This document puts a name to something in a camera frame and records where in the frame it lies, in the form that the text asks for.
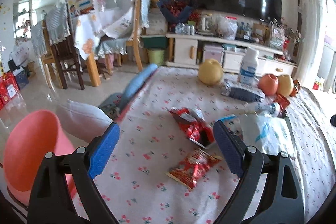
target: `orange flower print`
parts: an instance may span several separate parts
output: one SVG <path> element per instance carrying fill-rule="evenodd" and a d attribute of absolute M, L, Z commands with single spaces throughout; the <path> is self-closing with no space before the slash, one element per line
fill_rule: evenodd
<path fill-rule="evenodd" d="M 93 47 L 94 41 L 90 38 L 86 41 L 86 43 L 83 45 L 82 50 L 86 54 L 90 54 L 92 52 L 92 47 Z"/>

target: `apple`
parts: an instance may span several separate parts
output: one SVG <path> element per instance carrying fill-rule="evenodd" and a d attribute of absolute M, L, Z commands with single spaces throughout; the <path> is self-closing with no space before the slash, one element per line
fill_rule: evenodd
<path fill-rule="evenodd" d="M 278 90 L 278 78 L 272 74 L 264 75 L 258 83 L 258 88 L 260 88 L 266 96 L 273 96 Z"/>
<path fill-rule="evenodd" d="M 285 97 L 288 97 L 292 93 L 294 88 L 293 79 L 291 78 L 290 75 L 279 75 L 278 81 L 279 85 L 277 94 L 281 94 Z"/>
<path fill-rule="evenodd" d="M 223 68 L 216 59 L 206 59 L 200 65 L 198 78 L 206 85 L 215 85 L 223 77 Z"/>

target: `dining table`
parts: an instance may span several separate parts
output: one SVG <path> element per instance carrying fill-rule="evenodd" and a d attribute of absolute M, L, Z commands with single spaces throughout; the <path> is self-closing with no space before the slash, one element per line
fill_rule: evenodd
<path fill-rule="evenodd" d="M 225 74 L 225 79 L 237 76 Z M 239 178 L 230 172 L 217 144 L 206 150 L 223 160 L 212 167 L 193 190 L 166 172 L 199 148 L 185 137 L 170 114 L 171 107 L 197 108 L 209 125 L 246 102 L 221 95 L 222 84 L 207 86 L 198 71 L 160 67 L 130 102 L 117 122 L 120 139 L 103 173 L 94 180 L 107 206 L 120 223 L 211 224 L 222 212 Z M 289 99 L 287 113 L 294 134 L 295 154 L 290 155 L 304 201 L 306 222 L 322 205 L 335 183 L 336 144 L 330 129 L 321 135 L 323 114 L 308 90 Z M 309 109 L 320 113 L 309 116 Z M 307 140 L 314 139 L 312 145 Z M 266 176 L 261 175 L 245 218 L 255 214 Z M 78 215 L 87 217 L 78 194 L 73 199 Z"/>

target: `blue gripper pad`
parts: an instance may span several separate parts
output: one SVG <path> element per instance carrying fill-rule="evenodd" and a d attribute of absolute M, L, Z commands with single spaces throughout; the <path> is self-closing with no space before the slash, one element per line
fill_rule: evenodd
<path fill-rule="evenodd" d="M 100 137 L 94 151 L 89 154 L 90 168 L 88 174 L 90 178 L 94 179 L 97 175 L 101 175 L 119 140 L 119 136 L 120 128 L 113 122 Z"/>
<path fill-rule="evenodd" d="M 246 145 L 238 136 L 232 135 L 221 120 L 213 125 L 213 134 L 230 171 L 241 178 L 244 174 L 243 156 Z"/>

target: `metal screw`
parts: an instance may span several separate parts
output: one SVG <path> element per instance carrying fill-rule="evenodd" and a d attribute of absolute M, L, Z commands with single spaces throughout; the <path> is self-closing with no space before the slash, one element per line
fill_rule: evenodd
<path fill-rule="evenodd" d="M 48 152 L 48 153 L 46 153 L 46 155 L 45 155 L 45 157 L 46 157 L 47 159 L 51 158 L 52 156 L 53 156 L 53 152 Z"/>
<path fill-rule="evenodd" d="M 256 149 L 254 146 L 248 146 L 248 147 L 247 147 L 247 150 L 248 150 L 250 153 L 255 153 L 255 152 L 257 152 L 257 149 Z"/>
<path fill-rule="evenodd" d="M 287 158 L 287 157 L 288 157 L 288 153 L 285 152 L 285 151 L 281 151 L 281 152 L 280 152 L 280 155 L 281 155 L 283 158 Z"/>
<path fill-rule="evenodd" d="M 81 147 L 77 148 L 76 152 L 78 154 L 83 154 L 85 152 L 85 147 L 81 146 Z"/>

